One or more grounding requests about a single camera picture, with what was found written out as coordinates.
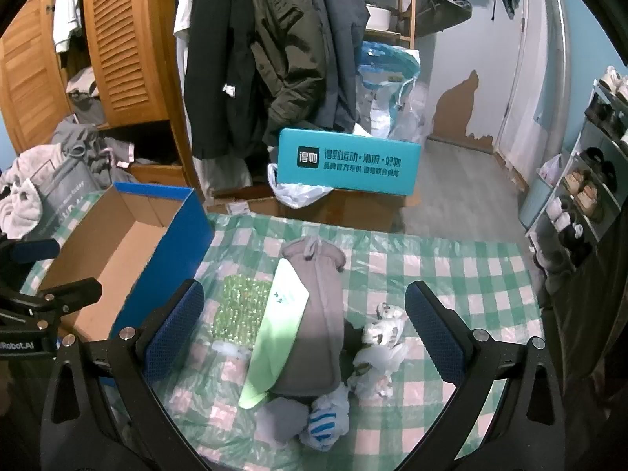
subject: white container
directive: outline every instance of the white container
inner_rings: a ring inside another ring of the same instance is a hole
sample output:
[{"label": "white container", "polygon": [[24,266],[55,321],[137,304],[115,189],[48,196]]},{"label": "white container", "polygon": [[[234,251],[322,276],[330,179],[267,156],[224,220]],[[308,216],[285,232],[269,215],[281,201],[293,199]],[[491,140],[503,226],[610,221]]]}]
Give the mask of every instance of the white container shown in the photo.
[{"label": "white container", "polygon": [[370,14],[369,21],[366,23],[366,30],[387,32],[391,25],[392,12],[369,4],[366,5],[366,8]]}]

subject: white sleeve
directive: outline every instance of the white sleeve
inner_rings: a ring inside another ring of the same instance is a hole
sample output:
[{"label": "white sleeve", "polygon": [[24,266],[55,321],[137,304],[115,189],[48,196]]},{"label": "white sleeve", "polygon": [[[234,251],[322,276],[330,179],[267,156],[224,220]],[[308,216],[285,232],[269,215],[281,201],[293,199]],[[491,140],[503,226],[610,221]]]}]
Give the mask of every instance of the white sleeve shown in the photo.
[{"label": "white sleeve", "polygon": [[55,51],[63,53],[70,48],[70,37],[80,30],[79,0],[55,0],[55,18],[52,37]]}]

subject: jacket sleeve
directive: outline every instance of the jacket sleeve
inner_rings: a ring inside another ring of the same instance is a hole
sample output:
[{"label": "jacket sleeve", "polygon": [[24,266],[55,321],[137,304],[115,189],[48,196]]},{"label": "jacket sleeve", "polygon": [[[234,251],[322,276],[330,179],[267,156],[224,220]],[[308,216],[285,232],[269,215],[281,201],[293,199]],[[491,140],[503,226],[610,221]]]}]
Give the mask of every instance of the jacket sleeve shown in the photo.
[{"label": "jacket sleeve", "polygon": [[278,131],[307,119],[325,92],[325,46],[312,0],[268,0],[287,72],[268,109],[265,141],[275,145]]}]

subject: wooden wardrobe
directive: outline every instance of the wooden wardrobe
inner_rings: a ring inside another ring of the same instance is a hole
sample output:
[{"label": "wooden wardrobe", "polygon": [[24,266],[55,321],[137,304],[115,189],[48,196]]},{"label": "wooden wardrobe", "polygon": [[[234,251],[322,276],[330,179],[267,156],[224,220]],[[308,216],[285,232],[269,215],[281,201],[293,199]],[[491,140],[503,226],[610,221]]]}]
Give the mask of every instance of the wooden wardrobe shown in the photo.
[{"label": "wooden wardrobe", "polygon": [[[55,0],[29,0],[0,39],[0,111],[17,152],[47,143],[71,114],[52,40]],[[140,182],[199,181],[175,56],[175,0],[83,0],[89,57],[107,118],[101,129],[168,121],[181,166],[132,165]]]}]

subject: green glittery packet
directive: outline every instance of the green glittery packet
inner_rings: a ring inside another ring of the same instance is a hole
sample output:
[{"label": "green glittery packet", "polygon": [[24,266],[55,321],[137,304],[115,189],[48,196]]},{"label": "green glittery packet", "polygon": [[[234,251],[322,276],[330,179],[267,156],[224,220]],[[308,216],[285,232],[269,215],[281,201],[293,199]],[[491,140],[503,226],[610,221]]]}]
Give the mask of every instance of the green glittery packet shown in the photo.
[{"label": "green glittery packet", "polygon": [[226,276],[221,307],[214,317],[214,340],[252,349],[262,324],[272,282],[235,274]]}]

